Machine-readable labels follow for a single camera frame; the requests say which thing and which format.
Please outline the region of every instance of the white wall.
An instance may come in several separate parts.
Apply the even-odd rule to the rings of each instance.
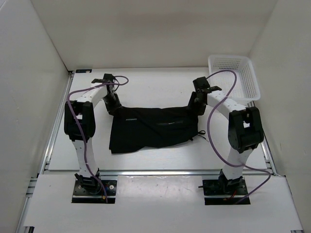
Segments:
[[[306,232],[311,232],[311,1],[279,0],[251,52],[256,103],[277,170],[286,174]]]
[[[0,8],[0,232],[14,232],[68,73],[29,0]]]
[[[276,0],[32,0],[67,68],[206,67],[247,55]]]

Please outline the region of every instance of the cable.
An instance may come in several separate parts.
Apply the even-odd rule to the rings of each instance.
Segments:
[[[224,69],[224,70],[217,71],[217,72],[215,72],[215,73],[209,75],[209,76],[207,77],[207,79],[209,79],[209,78],[212,77],[213,75],[218,74],[218,73],[221,73],[221,72],[231,72],[231,73],[233,73],[233,74],[234,74],[234,83],[233,83],[232,87],[230,88],[230,90],[228,91],[228,93],[226,94],[226,96],[225,96],[219,103],[217,103],[217,104],[215,105],[215,107],[212,109],[212,111],[210,112],[210,114],[209,114],[209,116],[208,116],[208,119],[207,119],[207,136],[208,136],[210,145],[212,146],[212,148],[213,148],[214,152],[216,153],[216,155],[217,155],[225,164],[227,164],[227,165],[229,165],[229,166],[231,166],[231,167],[242,167],[242,166],[244,166],[244,167],[246,167],[246,168],[248,168],[248,169],[250,169],[250,170],[265,172],[265,173],[269,174],[268,178],[267,178],[264,182],[262,182],[260,185],[258,185],[256,188],[254,188],[254,190],[252,190],[251,192],[249,192],[247,195],[245,195],[243,198],[241,198],[240,200],[238,200],[238,201],[235,203],[235,204],[238,204],[238,203],[240,203],[241,201],[243,201],[244,199],[246,199],[247,197],[249,197],[251,194],[253,194],[254,192],[256,192],[256,191],[257,191],[260,187],[262,187],[265,183],[267,183],[268,180],[270,180],[270,178],[271,178],[271,173],[270,173],[269,171],[264,170],[264,169],[258,169],[258,168],[250,167],[250,166],[247,166],[247,165],[245,165],[245,164],[234,165],[234,164],[229,163],[226,159],[224,159],[224,158],[220,155],[220,153],[217,151],[217,149],[216,149],[216,147],[215,147],[215,145],[214,145],[214,143],[213,143],[213,140],[212,140],[211,135],[210,135],[210,120],[211,120],[211,117],[212,117],[213,113],[215,112],[215,110],[219,107],[219,105],[221,105],[223,102],[225,102],[225,100],[228,98],[228,96],[229,96],[230,93],[232,92],[233,88],[235,87],[235,85],[236,85],[236,83],[237,83],[237,79],[238,79],[237,74],[236,74],[234,71],[229,70],[229,69]]]
[[[97,180],[97,182],[101,185],[102,190],[104,191],[106,203],[108,203],[108,198],[107,198],[107,192],[106,192],[105,186],[104,186],[104,184],[102,183],[101,179],[97,178],[97,177],[93,174],[93,172],[91,171],[89,165],[87,164],[87,157],[86,157],[86,137],[85,137],[85,135],[84,135],[84,132],[83,132],[83,129],[82,129],[81,125],[80,125],[80,122],[79,122],[79,120],[78,120],[76,114],[74,113],[74,110],[73,110],[72,105],[71,105],[71,103],[70,103],[70,96],[73,95],[73,94],[75,94],[75,93],[84,92],[84,91],[90,91],[90,90],[93,90],[93,89],[95,89],[95,88],[102,87],[102,86],[106,86],[106,85],[111,85],[111,84],[112,84],[112,85],[117,85],[117,86],[123,86],[123,85],[126,85],[126,84],[129,82],[129,79],[128,79],[127,77],[125,77],[125,76],[122,76],[122,75],[115,76],[115,78],[118,78],[118,77],[120,77],[120,78],[125,78],[125,79],[126,79],[126,82],[124,82],[124,83],[102,83],[102,84],[99,84],[99,85],[97,85],[97,86],[89,87],[89,88],[86,88],[86,89],[72,91],[72,92],[70,92],[70,93],[68,94],[68,96],[67,96],[68,107],[69,107],[69,109],[70,109],[70,111],[71,111],[71,114],[72,114],[72,116],[73,116],[75,122],[77,123],[77,126],[78,126],[78,128],[79,128],[80,134],[81,134],[82,139],[83,139],[83,143],[84,143],[84,162],[85,162],[86,167],[87,167],[87,170],[89,171],[89,173],[91,174],[91,176],[92,176],[95,180]]]
[[[116,79],[116,81],[118,82],[118,84],[120,84],[119,80]],[[113,91],[116,91],[119,88],[119,86],[117,86],[116,89],[114,89]]]

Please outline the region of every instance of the drawstring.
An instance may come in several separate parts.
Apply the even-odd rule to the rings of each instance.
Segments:
[[[197,135],[198,135],[199,137],[201,137],[201,138],[204,138],[206,141],[208,141],[205,137],[202,136],[202,135],[205,135],[205,134],[206,134],[206,131],[205,131],[205,130],[201,130],[201,131],[198,132]]]

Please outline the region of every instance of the black cloth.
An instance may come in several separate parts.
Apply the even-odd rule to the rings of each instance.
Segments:
[[[109,149],[114,154],[168,147],[192,140],[197,134],[198,116],[186,107],[122,107],[113,117]]]

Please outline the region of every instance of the white panel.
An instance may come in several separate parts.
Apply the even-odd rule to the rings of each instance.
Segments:
[[[306,232],[311,232],[310,23],[311,1],[279,0],[251,53],[261,91],[256,106]]]
[[[266,176],[246,176],[251,190]],[[290,233],[301,230],[285,178],[272,177],[251,205],[205,206],[200,177],[122,178],[115,204],[71,203],[75,178],[40,175],[25,226],[35,233]],[[148,190],[156,194],[142,192]]]
[[[68,69],[204,67],[247,55],[276,0],[32,0]]]
[[[93,79],[101,79],[104,73],[124,75],[130,82],[121,86],[118,96],[126,107],[177,107],[186,106],[192,91],[192,81],[207,76],[207,68],[132,68],[96,69],[89,74],[75,74],[71,91],[90,86]],[[72,100],[81,94],[72,95]],[[199,117],[198,129],[207,130],[208,106]],[[155,169],[221,169],[224,164],[217,157],[209,142],[200,137],[173,147],[141,149],[134,153],[111,154],[110,131],[113,117],[103,101],[95,108],[96,132],[93,137],[94,157],[102,170],[155,170]],[[230,151],[228,120],[217,111],[211,121],[211,133],[219,152],[227,158]],[[249,166],[266,168],[261,146],[254,150],[247,162]],[[64,133],[62,120],[52,152],[50,170],[79,170],[77,154],[68,135]]]
[[[29,0],[0,9],[0,232],[16,228],[68,73]]]

